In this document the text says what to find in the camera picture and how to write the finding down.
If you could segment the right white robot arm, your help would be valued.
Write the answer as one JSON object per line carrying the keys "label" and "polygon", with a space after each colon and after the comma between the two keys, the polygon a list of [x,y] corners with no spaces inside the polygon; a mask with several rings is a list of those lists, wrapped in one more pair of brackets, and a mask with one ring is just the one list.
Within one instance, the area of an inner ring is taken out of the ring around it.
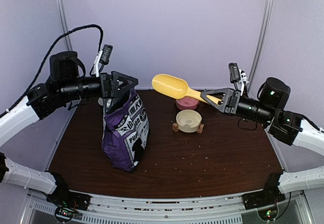
{"label": "right white robot arm", "polygon": [[[305,115],[284,109],[290,96],[290,87],[277,78],[269,77],[254,100],[243,96],[238,89],[222,88],[195,91],[188,83],[175,76],[157,74],[151,81],[155,91],[165,96],[181,99],[185,96],[207,103],[226,115],[262,124],[274,138],[287,145],[307,148],[323,154],[323,128]],[[263,204],[271,204],[279,195],[294,191],[323,187],[323,167],[298,172],[269,175],[263,190],[253,192]]]}

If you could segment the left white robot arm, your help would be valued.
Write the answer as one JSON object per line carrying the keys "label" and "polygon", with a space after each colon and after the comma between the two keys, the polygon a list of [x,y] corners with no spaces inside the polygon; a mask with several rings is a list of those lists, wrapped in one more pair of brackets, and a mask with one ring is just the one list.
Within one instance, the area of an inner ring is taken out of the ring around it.
{"label": "left white robot arm", "polygon": [[[50,75],[46,82],[28,89],[27,94],[1,117],[1,145],[26,128],[45,120],[57,109],[75,100],[121,100],[138,79],[121,72],[96,72],[80,75],[85,70],[75,51],[60,52],[50,57]],[[64,179],[55,173],[42,172],[11,160],[1,153],[1,183],[53,195],[62,206],[69,205],[73,195]]]}

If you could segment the purple pet food bag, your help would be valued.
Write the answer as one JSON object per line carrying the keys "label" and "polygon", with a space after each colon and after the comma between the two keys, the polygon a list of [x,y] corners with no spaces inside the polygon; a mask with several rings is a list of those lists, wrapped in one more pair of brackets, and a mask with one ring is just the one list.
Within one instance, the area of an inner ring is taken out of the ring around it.
{"label": "purple pet food bag", "polygon": [[139,94],[130,90],[115,105],[104,107],[102,150],[114,168],[133,172],[149,137],[149,120]]}

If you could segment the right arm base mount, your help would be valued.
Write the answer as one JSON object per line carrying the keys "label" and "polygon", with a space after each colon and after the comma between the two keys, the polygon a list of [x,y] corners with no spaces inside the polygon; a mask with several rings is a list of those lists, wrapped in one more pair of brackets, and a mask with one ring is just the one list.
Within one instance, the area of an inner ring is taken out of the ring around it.
{"label": "right arm base mount", "polygon": [[285,199],[284,194],[273,194],[266,191],[243,194],[242,196],[245,210],[257,209],[260,219],[268,222],[279,217],[278,203]]}

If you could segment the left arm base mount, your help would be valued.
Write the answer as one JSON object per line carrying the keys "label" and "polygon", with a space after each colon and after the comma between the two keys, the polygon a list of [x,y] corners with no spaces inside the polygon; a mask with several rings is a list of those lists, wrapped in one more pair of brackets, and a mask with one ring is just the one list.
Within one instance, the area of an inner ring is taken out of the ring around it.
{"label": "left arm base mount", "polygon": [[59,223],[67,223],[80,217],[80,211],[87,211],[91,196],[77,192],[69,192],[67,196],[48,195],[46,200],[56,206],[54,217]]}

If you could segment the yellow plastic food scoop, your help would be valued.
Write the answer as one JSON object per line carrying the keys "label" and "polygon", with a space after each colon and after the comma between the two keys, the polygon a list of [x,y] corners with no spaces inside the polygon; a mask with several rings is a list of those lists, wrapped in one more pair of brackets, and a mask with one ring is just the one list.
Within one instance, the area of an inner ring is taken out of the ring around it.
{"label": "yellow plastic food scoop", "polygon": [[191,89],[184,79],[161,73],[153,77],[151,84],[155,91],[165,96],[174,99],[191,97],[201,102],[211,104],[201,97],[200,91]]}

